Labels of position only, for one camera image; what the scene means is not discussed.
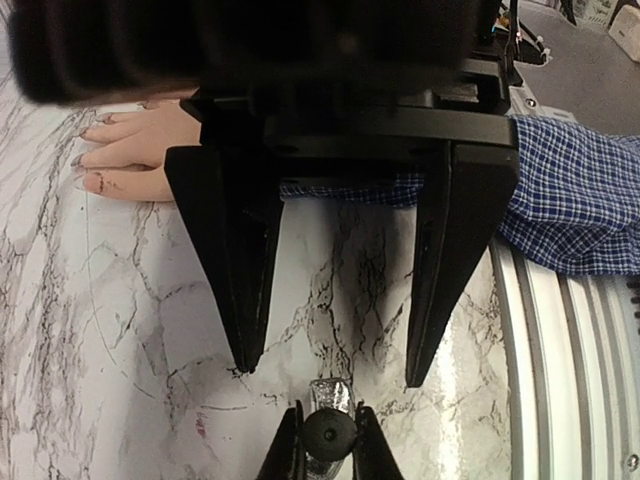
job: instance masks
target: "blue plaid shirt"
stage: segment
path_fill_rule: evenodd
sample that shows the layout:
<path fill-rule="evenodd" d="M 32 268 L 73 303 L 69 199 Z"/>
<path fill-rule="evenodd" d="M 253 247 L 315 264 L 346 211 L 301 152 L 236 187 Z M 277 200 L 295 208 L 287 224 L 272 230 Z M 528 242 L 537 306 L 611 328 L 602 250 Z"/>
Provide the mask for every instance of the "blue plaid shirt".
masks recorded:
<path fill-rule="evenodd" d="M 640 274 L 640 136 L 608 136 L 545 117 L 512 118 L 520 137 L 520 183 L 500 233 L 560 273 Z M 390 190 L 283 185 L 281 194 L 409 208 L 421 188 L 420 175 L 402 175 Z"/>

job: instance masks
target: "cable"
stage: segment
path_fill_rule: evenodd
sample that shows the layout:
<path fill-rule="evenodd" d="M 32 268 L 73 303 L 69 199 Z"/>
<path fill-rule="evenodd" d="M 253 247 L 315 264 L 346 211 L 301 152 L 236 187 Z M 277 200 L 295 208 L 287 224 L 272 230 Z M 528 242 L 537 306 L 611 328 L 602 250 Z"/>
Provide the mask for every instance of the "cable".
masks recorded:
<path fill-rule="evenodd" d="M 504 63 L 507 78 L 513 80 L 516 75 L 515 60 L 520 60 L 520 45 L 518 42 L 518 0 L 509 3 L 509 40 L 504 47 Z"/>
<path fill-rule="evenodd" d="M 504 3 L 501 3 L 500 7 L 502 8 L 502 10 L 505 10 L 505 11 L 509 10 Z M 524 31 L 524 33 L 526 33 L 529 36 L 529 38 L 535 44 L 538 50 L 540 50 L 540 55 L 543 57 L 543 61 L 546 62 L 548 50 L 547 50 L 547 47 L 544 46 L 544 43 L 542 43 L 542 37 L 539 37 L 538 35 L 533 33 L 533 31 L 529 27 L 527 27 L 524 24 L 524 22 L 518 21 L 518 23 L 520 24 L 520 28 Z"/>

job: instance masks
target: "marble table surface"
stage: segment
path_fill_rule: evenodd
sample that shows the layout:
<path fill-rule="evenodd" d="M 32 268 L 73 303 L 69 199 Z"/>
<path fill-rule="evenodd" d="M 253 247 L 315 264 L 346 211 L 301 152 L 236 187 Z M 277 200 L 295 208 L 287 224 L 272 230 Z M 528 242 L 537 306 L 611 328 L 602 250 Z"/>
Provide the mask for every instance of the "marble table surface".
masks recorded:
<path fill-rule="evenodd" d="M 285 409 L 332 376 L 375 409 L 407 480 L 509 478 L 488 255 L 407 389 L 414 212 L 290 202 L 266 352 L 238 375 L 176 209 L 74 188 L 96 113 L 0 84 L 0 479 L 250 480 Z"/>

